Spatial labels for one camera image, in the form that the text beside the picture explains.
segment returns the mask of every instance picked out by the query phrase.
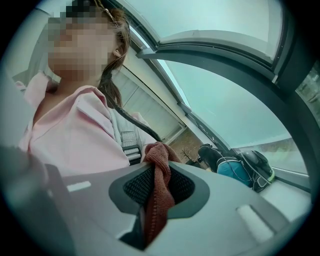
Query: wall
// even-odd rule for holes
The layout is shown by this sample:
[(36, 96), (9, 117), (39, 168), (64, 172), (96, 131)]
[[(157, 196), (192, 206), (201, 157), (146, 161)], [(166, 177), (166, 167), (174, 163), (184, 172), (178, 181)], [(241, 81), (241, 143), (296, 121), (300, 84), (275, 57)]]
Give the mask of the wall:
[(140, 58), (136, 57), (136, 52), (130, 48), (128, 55), (124, 61), (124, 65), (135, 76), (137, 76), (149, 90), (146, 90), (149, 94), (158, 97), (158, 101), (163, 101), (167, 107), (175, 113), (175, 115), (186, 125), (188, 128), (198, 137), (198, 139), (206, 144), (213, 144), (212, 141), (187, 117), (185, 112), (177, 105), (177, 101), (171, 95), (164, 83), (159, 77), (152, 71), (148, 64)]
[(120, 90), (123, 109), (129, 114), (139, 112), (163, 141), (168, 140), (170, 135), (181, 129), (178, 121), (131, 80), (133, 75), (128, 77), (122, 73), (125, 70), (122, 68), (112, 77), (114, 84)]

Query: brown cloth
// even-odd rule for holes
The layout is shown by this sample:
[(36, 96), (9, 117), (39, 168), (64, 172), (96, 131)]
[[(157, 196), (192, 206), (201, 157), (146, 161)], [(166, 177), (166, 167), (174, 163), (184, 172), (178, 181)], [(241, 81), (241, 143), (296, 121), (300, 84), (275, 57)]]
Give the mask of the brown cloth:
[(156, 142), (145, 148), (144, 162), (152, 162), (154, 169), (154, 189), (145, 209), (144, 236), (146, 246), (160, 233), (167, 223), (168, 209), (175, 205), (168, 185), (171, 171), (168, 161), (181, 163), (174, 150), (166, 144)]

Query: pink shirt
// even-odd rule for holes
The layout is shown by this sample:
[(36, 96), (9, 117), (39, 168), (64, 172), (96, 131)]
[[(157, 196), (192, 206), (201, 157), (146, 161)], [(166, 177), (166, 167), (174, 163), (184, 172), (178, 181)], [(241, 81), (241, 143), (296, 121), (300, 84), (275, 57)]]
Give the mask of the pink shirt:
[[(40, 72), (30, 81), (24, 98), (37, 109), (52, 86), (55, 84), (51, 79)], [(32, 117), (19, 147), (45, 164), (57, 166), (62, 176), (127, 167), (129, 161), (115, 140), (110, 111), (105, 96), (96, 87), (82, 86), (34, 126)], [(139, 114), (135, 118), (146, 123)], [(143, 147), (155, 142), (144, 131), (139, 130), (139, 134), (143, 134)]]

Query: glass roof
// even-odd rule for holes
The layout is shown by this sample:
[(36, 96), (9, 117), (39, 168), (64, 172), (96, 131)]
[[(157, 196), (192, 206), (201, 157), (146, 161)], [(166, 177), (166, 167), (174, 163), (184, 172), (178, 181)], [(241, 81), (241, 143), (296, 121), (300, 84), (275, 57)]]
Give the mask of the glass roof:
[(231, 148), (291, 138), (271, 110), (239, 85), (195, 66), (165, 62), (183, 90), (192, 111)]
[(198, 37), (224, 39), (254, 48), (274, 59), (282, 32), (278, 0), (119, 0), (163, 40), (187, 31)]

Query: long hair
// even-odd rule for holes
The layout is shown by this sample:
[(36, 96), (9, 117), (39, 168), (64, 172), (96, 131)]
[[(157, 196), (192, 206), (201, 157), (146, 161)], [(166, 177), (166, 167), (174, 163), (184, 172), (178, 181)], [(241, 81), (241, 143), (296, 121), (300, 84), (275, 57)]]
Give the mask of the long hair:
[(123, 65), (128, 53), (131, 41), (129, 22), (122, 9), (111, 8), (106, 10), (105, 7), (107, 6), (103, 6), (100, 0), (94, 0), (94, 2), (102, 12), (106, 13), (107, 18), (116, 33), (117, 39), (121, 42), (119, 47), (121, 57), (115, 57), (114, 60), (112, 60), (112, 62), (103, 70), (98, 89), (104, 95), (109, 95), (119, 107), (122, 107), (121, 94), (112, 80), (112, 71), (119, 69)]

